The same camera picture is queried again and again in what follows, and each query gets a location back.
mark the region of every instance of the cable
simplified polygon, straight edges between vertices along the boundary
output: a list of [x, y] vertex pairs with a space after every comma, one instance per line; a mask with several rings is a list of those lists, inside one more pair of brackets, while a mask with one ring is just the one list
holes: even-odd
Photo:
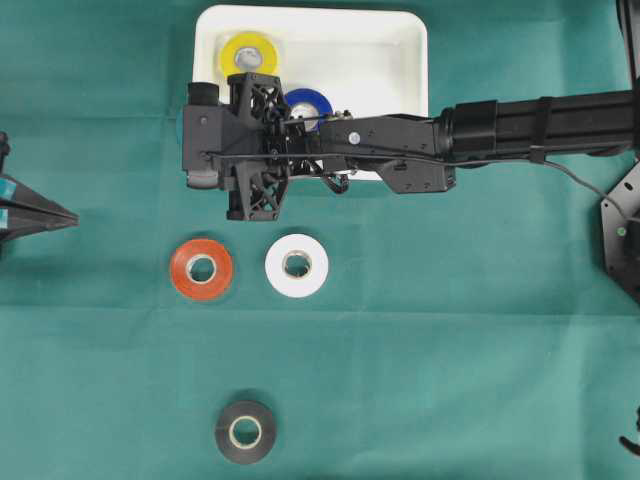
[[299, 117], [299, 118], [291, 118], [289, 120], [284, 120], [283, 125], [294, 125], [296, 123], [304, 123], [304, 122], [312, 122], [314, 120], [328, 120], [332, 115], [317, 115], [315, 117]]
[[349, 190], [349, 176], [348, 175], [338, 175], [338, 174], [325, 174], [324, 170], [320, 165], [316, 162], [307, 160], [309, 167], [313, 170], [314, 175], [320, 177], [320, 180], [329, 187], [329, 189], [335, 193], [336, 195], [342, 195], [347, 190]]
[[569, 178], [571, 178], [571, 180], [576, 182], [578, 185], [581, 185], [581, 186], [591, 190], [596, 195], [599, 195], [601, 198], [603, 198], [604, 200], [609, 202], [611, 205], [613, 205], [615, 207], [615, 209], [618, 210], [618, 213], [620, 214], [620, 216], [622, 216], [622, 218], [626, 222], [640, 223], [640, 218], [628, 216], [626, 213], [624, 213], [624, 210], [622, 209], [620, 204], [618, 202], [616, 202], [613, 198], [611, 198], [611, 196], [609, 196], [608, 194], [606, 194], [605, 192], [600, 190], [595, 185], [593, 185], [593, 184], [587, 182], [586, 180], [578, 177], [575, 173], [573, 173], [571, 170], [569, 170], [564, 165], [560, 165], [559, 163], [555, 163], [555, 162], [550, 162], [548, 160], [545, 160], [542, 163], [542, 165], [545, 166], [545, 167], [551, 167], [551, 168], [555, 168], [556, 170], [560, 170], [562, 173], [567, 175]]
[[[362, 155], [362, 154], [349, 154], [349, 155], [345, 155], [345, 154], [336, 154], [336, 153], [293, 153], [293, 154], [251, 154], [251, 155], [215, 155], [215, 157], [220, 158], [220, 159], [256, 159], [256, 158], [269, 158], [269, 159], [273, 159], [273, 160], [277, 160], [277, 159], [284, 159], [284, 158], [305, 158], [305, 159], [310, 159], [310, 158], [316, 158], [316, 159], [323, 159], [323, 158], [336, 158], [336, 157], [348, 157], [348, 158], [365, 158], [365, 159], [376, 159], [376, 160], [387, 160], [387, 161], [395, 161], [395, 160], [409, 160], [409, 161], [417, 161], [417, 162], [423, 162], [423, 163], [427, 163], [429, 165], [436, 165], [439, 167], [442, 166], [448, 166], [448, 167], [467, 167], [467, 166], [483, 166], [483, 165], [492, 165], [492, 164], [496, 164], [496, 163], [527, 163], [527, 164], [533, 164], [533, 162], [531, 162], [529, 159], [527, 159], [526, 157], [504, 157], [504, 158], [494, 158], [494, 159], [487, 159], [487, 160], [467, 160], [464, 162], [444, 162], [442, 160], [437, 160], [438, 157], [435, 157], [433, 155], [428, 155], [425, 154], [424, 156], [409, 156], [409, 155], [378, 155], [378, 154], [370, 154], [370, 155]], [[603, 192], [602, 190], [600, 190], [598, 187], [596, 187], [595, 185], [587, 182], [586, 180], [580, 178], [578, 175], [576, 175], [573, 171], [571, 171], [569, 168], [565, 167], [564, 165], [560, 165], [559, 163], [555, 163], [555, 162], [551, 162], [548, 160], [545, 160], [544, 162], [538, 164], [544, 167], [548, 167], [548, 168], [554, 168], [556, 170], [559, 170], [560, 172], [564, 173], [565, 175], [567, 175], [569, 178], [571, 178], [571, 180], [573, 180], [574, 182], [576, 182], [578, 185], [591, 190], [593, 193], [595, 193], [596, 195], [598, 195], [600, 198], [602, 198], [603, 200], [608, 201], [609, 203], [611, 203], [611, 205], [614, 206], [614, 208], [618, 211], [618, 213], [620, 214], [620, 216], [626, 221], [626, 222], [632, 222], [632, 223], [638, 223], [640, 224], [640, 218], [636, 218], [633, 216], [629, 216], [626, 213], [624, 213], [624, 210], [622, 209], [622, 207], [620, 206], [620, 204], [615, 201], [613, 198], [611, 198], [610, 195], [608, 195], [607, 193]]]

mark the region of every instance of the robotic arm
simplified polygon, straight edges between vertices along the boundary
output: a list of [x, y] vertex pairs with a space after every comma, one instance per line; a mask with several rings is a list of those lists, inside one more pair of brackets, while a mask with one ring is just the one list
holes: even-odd
[[322, 117], [307, 132], [293, 119], [277, 77], [228, 79], [231, 103], [213, 84], [189, 85], [183, 169], [191, 188], [229, 192], [231, 220], [275, 220], [291, 180], [319, 177], [336, 193], [345, 172], [377, 172], [396, 193], [446, 192], [456, 168], [547, 155], [615, 155], [636, 148], [636, 93], [621, 91], [445, 109], [439, 117]]
[[0, 132], [0, 244], [14, 238], [78, 224], [78, 216], [2, 173], [9, 137]]

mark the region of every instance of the bolt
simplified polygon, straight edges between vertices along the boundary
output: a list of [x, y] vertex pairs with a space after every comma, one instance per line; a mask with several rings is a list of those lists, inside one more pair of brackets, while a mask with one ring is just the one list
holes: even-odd
[[349, 143], [351, 145], [358, 145], [360, 143], [360, 134], [358, 132], [351, 132], [349, 134]]

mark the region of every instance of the black mount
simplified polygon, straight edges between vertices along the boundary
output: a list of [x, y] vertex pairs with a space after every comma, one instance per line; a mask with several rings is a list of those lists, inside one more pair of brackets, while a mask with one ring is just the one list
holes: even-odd
[[[639, 101], [640, 0], [618, 0], [618, 20], [624, 38], [634, 103]], [[634, 123], [640, 125], [640, 108], [634, 109]], [[640, 145], [635, 129], [634, 145]], [[640, 217], [640, 165], [636, 164], [609, 192], [625, 217]], [[607, 273], [640, 303], [640, 224], [628, 222], [609, 200], [600, 202], [604, 261]]]
[[77, 215], [2, 173], [10, 151], [8, 135], [0, 132], [0, 243], [77, 225]]

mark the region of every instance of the black metal bracket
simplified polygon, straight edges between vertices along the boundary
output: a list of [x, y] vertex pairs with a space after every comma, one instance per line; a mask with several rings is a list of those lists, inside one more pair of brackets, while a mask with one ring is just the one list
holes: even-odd
[[[640, 212], [640, 164], [614, 187], [609, 196], [627, 217]], [[600, 203], [605, 268], [640, 303], [640, 224], [629, 223], [609, 200]]]
[[227, 219], [276, 220], [289, 187], [284, 169], [277, 175], [265, 172], [263, 162], [245, 160], [236, 163], [233, 170], [235, 185], [229, 192]]

